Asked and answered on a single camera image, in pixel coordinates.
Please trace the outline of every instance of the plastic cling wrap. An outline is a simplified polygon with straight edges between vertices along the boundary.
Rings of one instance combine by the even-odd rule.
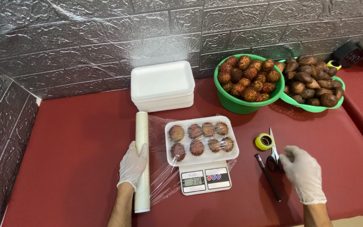
[[[150,203],[151,206],[159,203],[165,198],[168,198],[173,193],[179,191],[180,177],[179,168],[174,165],[177,163],[179,155],[175,155],[168,163],[167,159],[167,147],[166,140],[167,134],[165,134],[165,126],[169,122],[177,121],[172,119],[162,119],[149,115],[149,169],[150,169]],[[209,139],[203,139],[202,142],[206,149],[208,149]],[[219,152],[225,152],[222,150],[225,148],[224,142],[219,140]],[[186,153],[189,153],[189,146],[185,147]],[[236,159],[227,160],[229,171],[236,163]]]

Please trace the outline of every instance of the yellow tape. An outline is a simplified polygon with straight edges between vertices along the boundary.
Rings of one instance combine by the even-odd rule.
[[[333,60],[331,60],[331,61],[327,62],[327,66],[333,66],[333,67],[334,67],[334,68],[336,68],[337,70],[341,69],[341,65],[334,66],[334,65],[332,64],[332,62],[333,62]]]
[[[256,146],[263,151],[267,151],[268,149],[274,146],[273,138],[267,133],[261,133],[255,140]]]

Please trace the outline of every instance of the green plastic basket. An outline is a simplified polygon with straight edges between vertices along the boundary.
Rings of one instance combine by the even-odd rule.
[[[336,76],[333,76],[332,78],[333,78],[333,80],[339,80],[339,81],[341,81],[341,83],[342,83],[342,89],[345,90],[345,84],[344,84],[343,80],[341,80],[340,78],[338,78]],[[344,101],[344,96],[341,97],[341,99],[338,101],[337,105],[335,105],[333,107],[311,106],[311,105],[306,105],[306,104],[299,104],[294,99],[292,99],[290,96],[288,96],[285,93],[282,93],[281,99],[284,102],[291,104],[292,106],[296,106],[296,107],[302,108],[302,109],[304,109],[306,111],[309,111],[309,112],[319,113],[321,111],[325,111],[326,109],[336,109],[336,108],[339,108],[342,105],[342,102]]]
[[[234,56],[239,59],[242,55],[247,55],[249,56],[252,60],[261,60],[264,61],[265,58],[257,56],[257,55],[253,55],[253,54],[235,54]],[[224,63],[224,61],[226,59],[228,59],[229,57],[223,59],[215,68],[215,72],[214,72],[214,81],[215,81],[215,85],[217,86],[218,89],[218,99],[219,102],[221,103],[221,105],[223,107],[225,107],[225,109],[234,112],[234,113],[238,113],[238,114],[248,114],[248,113],[252,113],[256,110],[258,110],[260,107],[268,105],[270,103],[275,102],[277,99],[279,99],[279,97],[284,94],[284,87],[285,87],[285,82],[284,82],[284,77],[281,74],[281,79],[279,81],[277,81],[275,83],[275,90],[273,92],[270,93],[270,99],[263,101],[263,102],[256,102],[256,103],[252,103],[252,102],[246,102],[240,99],[237,99],[231,95],[229,95],[219,84],[218,82],[218,67],[219,65],[221,65],[222,63]],[[279,73],[281,73],[281,71],[277,68],[277,66],[274,66],[274,69],[276,71],[278,71]]]

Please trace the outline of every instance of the white latex glove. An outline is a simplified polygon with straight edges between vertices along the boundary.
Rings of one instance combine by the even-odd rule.
[[[284,151],[286,156],[280,154],[280,162],[300,201],[305,205],[326,203],[321,190],[321,167],[316,159],[296,146],[286,146]]]
[[[120,181],[117,187],[124,182],[128,182],[137,190],[138,178],[142,175],[146,168],[146,162],[148,155],[148,145],[144,143],[141,147],[141,152],[139,156],[137,154],[137,149],[135,148],[135,141],[130,143],[127,153],[125,153],[123,159],[120,162]]]

